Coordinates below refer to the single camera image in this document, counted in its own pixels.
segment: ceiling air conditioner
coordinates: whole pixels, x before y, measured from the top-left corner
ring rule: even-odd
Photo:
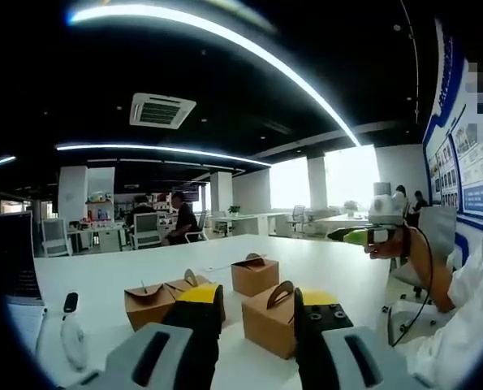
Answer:
[[[196,102],[177,97],[135,93],[129,124],[152,128],[179,128]]]

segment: led light strip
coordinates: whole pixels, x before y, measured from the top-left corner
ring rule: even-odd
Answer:
[[[9,163],[10,161],[14,161],[15,156],[9,156],[9,157],[2,157],[0,158],[0,165],[4,163]]]
[[[255,54],[261,59],[264,59],[267,63],[277,68],[282,74],[287,76],[294,83],[299,85],[303,91],[305,91],[309,96],[319,104],[319,106],[324,109],[340,128],[351,138],[356,146],[360,146],[359,141],[356,139],[355,135],[351,129],[346,125],[339,114],[333,109],[330,104],[324,100],[324,98],[308,84],[302,77],[300,77],[295,71],[288,67],[283,61],[275,57],[273,54],[269,53],[259,45],[249,39],[242,37],[237,32],[233,32],[228,28],[225,28],[219,24],[211,22],[207,19],[202,19],[198,16],[194,16],[182,11],[171,10],[169,8],[163,8],[160,6],[144,6],[140,4],[128,4],[128,5],[118,5],[118,6],[96,6],[94,8],[89,8],[87,10],[82,10],[76,12],[70,19],[70,24],[79,23],[85,20],[91,20],[95,18],[101,18],[106,16],[148,16],[152,18],[173,20],[174,22],[180,22],[184,24],[190,24],[191,26],[201,28],[209,33],[219,35],[227,39],[228,41],[234,42],[251,53]]]
[[[169,146],[149,146],[149,145],[127,145],[127,144],[91,144],[91,145],[65,145],[56,146],[55,149],[62,150],[81,150],[81,149],[134,149],[134,150],[161,150],[164,152],[176,152],[176,153],[187,153],[187,154],[199,154],[200,156],[210,156],[217,158],[225,158],[228,160],[242,161],[244,163],[258,164],[264,167],[271,167],[272,164],[267,164],[266,162],[260,162],[256,160],[249,160],[248,158],[241,158],[236,156],[229,156],[227,154],[218,154],[203,152],[201,150],[190,150],[190,149],[180,149],[171,148]]]

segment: black ceiling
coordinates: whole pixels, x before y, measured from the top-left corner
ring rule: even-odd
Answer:
[[[9,15],[1,28],[6,42],[0,58],[6,71],[0,86],[0,118],[4,118],[0,156],[12,154],[17,159],[0,166],[0,190],[55,196],[55,186],[48,184],[57,183],[59,167],[89,159],[163,159],[245,171],[261,168],[153,151],[57,152],[54,146],[63,142],[169,145],[250,157],[339,130],[282,73],[221,37],[160,19],[109,18],[69,26],[67,15],[74,5],[57,8],[50,3],[27,4],[23,13]],[[151,3],[216,21],[265,47],[305,78],[350,127],[388,121],[381,131],[357,136],[362,143],[421,141],[433,103],[437,57],[433,15],[415,2],[404,3],[418,47],[417,121],[416,61],[400,1],[246,2],[274,26],[271,33],[208,2]],[[130,126],[136,92],[197,104],[177,130]],[[339,137],[260,160],[274,163],[351,145],[347,137]],[[217,169],[120,164],[118,183],[140,181],[152,184],[152,189],[157,182],[191,180]],[[115,162],[98,163],[103,165]]]

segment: black cable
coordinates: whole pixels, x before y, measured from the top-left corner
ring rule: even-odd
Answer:
[[[405,335],[407,335],[407,332],[409,332],[409,330],[411,329],[411,327],[414,324],[414,322],[418,319],[418,317],[420,317],[420,314],[423,311],[423,308],[427,304],[427,301],[429,301],[430,290],[433,287],[433,251],[430,248],[429,239],[427,238],[427,236],[425,235],[425,233],[423,233],[420,229],[417,229],[417,231],[420,232],[421,235],[425,238],[425,242],[427,243],[427,248],[429,249],[429,263],[430,263],[429,288],[427,289],[427,297],[425,297],[425,300],[421,304],[421,308],[418,310],[418,313],[416,314],[416,316],[414,317],[414,319],[411,321],[411,323],[409,323],[409,325],[407,326],[407,329],[405,330],[405,332],[402,333],[402,335],[393,343],[393,347],[395,347],[400,342],[400,340],[402,340],[403,337]]]

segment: bright window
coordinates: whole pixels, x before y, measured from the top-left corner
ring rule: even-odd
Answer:
[[[373,200],[373,183],[380,181],[373,145],[326,153],[326,194],[328,206],[344,206],[355,201],[367,211]]]
[[[202,202],[202,198],[201,198],[201,187],[198,189],[198,201],[194,201],[192,203],[192,212],[194,213],[200,213],[202,211],[202,207],[201,207],[201,202]],[[212,202],[210,200],[210,183],[207,183],[205,185],[205,207],[207,208],[207,210],[211,210],[212,209]]]
[[[308,161],[295,158],[270,168],[270,204],[273,209],[293,209],[309,204]]]

